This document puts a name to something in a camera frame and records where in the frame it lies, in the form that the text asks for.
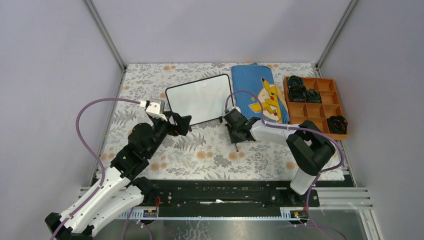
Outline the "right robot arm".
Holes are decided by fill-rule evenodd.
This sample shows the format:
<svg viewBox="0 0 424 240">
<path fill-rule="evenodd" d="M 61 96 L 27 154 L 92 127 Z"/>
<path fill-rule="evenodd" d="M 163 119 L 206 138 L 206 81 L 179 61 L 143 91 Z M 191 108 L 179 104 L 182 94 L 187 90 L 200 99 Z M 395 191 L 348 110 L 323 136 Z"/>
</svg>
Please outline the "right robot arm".
<svg viewBox="0 0 424 240">
<path fill-rule="evenodd" d="M 247 119 L 236 107 L 225 110 L 223 119 L 233 144 L 262 141 L 290 149 L 298 165 L 291 189 L 286 193 L 287 201 L 293 206 L 307 199 L 306 192 L 336 153 L 337 142 L 310 120 L 301 124 L 277 124 L 260 117 Z"/>
</svg>

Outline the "small black-framed whiteboard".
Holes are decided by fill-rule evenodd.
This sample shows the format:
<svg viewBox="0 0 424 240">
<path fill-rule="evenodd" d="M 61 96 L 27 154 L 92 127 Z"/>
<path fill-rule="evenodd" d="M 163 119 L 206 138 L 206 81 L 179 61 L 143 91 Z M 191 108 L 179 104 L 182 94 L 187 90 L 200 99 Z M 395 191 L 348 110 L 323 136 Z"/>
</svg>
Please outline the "small black-framed whiteboard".
<svg viewBox="0 0 424 240">
<path fill-rule="evenodd" d="M 191 126 L 222 117 L 231 93 L 230 77 L 225 73 L 165 90 L 170 110 L 182 117 L 190 115 Z"/>
</svg>

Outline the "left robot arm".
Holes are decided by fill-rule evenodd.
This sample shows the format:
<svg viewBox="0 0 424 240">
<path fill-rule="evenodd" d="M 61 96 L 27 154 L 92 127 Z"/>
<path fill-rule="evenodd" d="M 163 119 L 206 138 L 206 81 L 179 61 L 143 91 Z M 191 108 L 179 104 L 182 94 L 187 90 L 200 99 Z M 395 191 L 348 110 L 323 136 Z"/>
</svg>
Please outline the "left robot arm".
<svg viewBox="0 0 424 240">
<path fill-rule="evenodd" d="M 138 123 L 128 136 L 128 143 L 111 161 L 97 181 L 71 207 L 50 213 L 45 223 L 53 240 L 91 240 L 106 225 L 128 209 L 155 200 L 155 187 L 140 173 L 149 165 L 166 136 L 185 136 L 191 115 L 180 116 L 166 111 L 164 118 L 152 123 Z"/>
</svg>

